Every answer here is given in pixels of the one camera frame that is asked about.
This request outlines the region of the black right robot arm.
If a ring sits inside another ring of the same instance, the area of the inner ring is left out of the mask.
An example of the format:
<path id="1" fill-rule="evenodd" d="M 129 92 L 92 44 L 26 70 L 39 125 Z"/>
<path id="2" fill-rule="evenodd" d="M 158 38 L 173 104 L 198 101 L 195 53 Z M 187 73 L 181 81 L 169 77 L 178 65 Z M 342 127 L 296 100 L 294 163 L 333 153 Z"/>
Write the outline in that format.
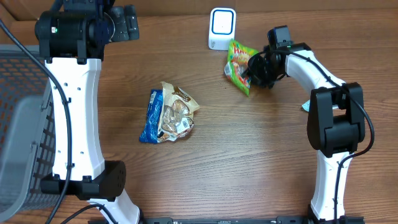
<path id="1" fill-rule="evenodd" d="M 267 38 L 268 45 L 249 59 L 245 75 L 269 88 L 292 77 L 310 95 L 307 136 L 317 152 L 317 174 L 306 222 L 364 223 L 363 217 L 347 216 L 343 205 L 348 168 L 369 122 L 361 86 L 330 73 L 307 44 L 293 42 L 287 26 L 271 29 Z"/>

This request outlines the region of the green Haribo candy bag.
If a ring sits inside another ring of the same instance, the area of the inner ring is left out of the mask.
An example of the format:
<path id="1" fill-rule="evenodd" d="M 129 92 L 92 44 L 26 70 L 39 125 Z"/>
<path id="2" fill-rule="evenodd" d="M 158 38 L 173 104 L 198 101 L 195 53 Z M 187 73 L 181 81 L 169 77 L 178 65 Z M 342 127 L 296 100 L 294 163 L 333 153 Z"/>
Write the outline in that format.
<path id="1" fill-rule="evenodd" d="M 228 45 L 227 63 L 224 74 L 246 96 L 249 96 L 251 79 L 247 76 L 249 59 L 258 53 L 257 50 L 246 47 L 236 40 Z"/>

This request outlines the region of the beige brown snack bag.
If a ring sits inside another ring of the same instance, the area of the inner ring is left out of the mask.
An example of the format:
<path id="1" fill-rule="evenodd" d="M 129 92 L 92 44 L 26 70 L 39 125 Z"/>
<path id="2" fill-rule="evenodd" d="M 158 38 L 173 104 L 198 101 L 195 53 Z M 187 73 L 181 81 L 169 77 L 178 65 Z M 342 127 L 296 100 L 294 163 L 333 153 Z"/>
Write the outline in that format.
<path id="1" fill-rule="evenodd" d="M 157 141 L 184 138 L 194 126 L 193 115 L 200 105 L 178 86 L 161 82 L 163 105 L 158 122 Z"/>

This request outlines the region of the light teal snack packet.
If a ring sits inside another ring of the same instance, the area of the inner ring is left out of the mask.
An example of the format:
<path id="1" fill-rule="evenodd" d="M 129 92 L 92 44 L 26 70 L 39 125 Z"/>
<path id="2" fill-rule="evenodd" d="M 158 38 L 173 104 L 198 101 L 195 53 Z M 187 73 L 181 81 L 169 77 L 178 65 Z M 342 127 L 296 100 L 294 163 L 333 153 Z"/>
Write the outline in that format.
<path id="1" fill-rule="evenodd" d="M 302 105 L 302 109 L 306 112 L 309 112 L 310 109 L 310 100 L 306 101 L 303 105 Z"/>

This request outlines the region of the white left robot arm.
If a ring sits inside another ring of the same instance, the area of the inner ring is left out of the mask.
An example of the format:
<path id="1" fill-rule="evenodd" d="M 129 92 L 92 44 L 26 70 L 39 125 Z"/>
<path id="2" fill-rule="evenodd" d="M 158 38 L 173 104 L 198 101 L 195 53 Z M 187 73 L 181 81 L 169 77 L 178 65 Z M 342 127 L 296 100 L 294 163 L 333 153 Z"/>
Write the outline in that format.
<path id="1" fill-rule="evenodd" d="M 137 40 L 133 5 L 113 1 L 64 1 L 35 24 L 40 56 L 50 75 L 55 123 L 52 172 L 40 182 L 45 194 L 75 195 L 98 208 L 108 223 L 142 223 L 124 186 L 126 166 L 107 161 L 98 132 L 98 83 L 104 48 Z"/>

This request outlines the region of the blue snack bar wrapper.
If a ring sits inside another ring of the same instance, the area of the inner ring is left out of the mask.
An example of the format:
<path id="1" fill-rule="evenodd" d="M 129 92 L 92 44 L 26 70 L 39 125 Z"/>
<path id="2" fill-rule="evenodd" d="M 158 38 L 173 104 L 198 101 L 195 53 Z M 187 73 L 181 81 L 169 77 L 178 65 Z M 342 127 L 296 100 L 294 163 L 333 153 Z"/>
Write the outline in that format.
<path id="1" fill-rule="evenodd" d="M 140 142 L 157 144 L 158 125 L 163 107 L 162 90 L 151 90 L 146 113 L 146 124 L 139 137 Z"/>

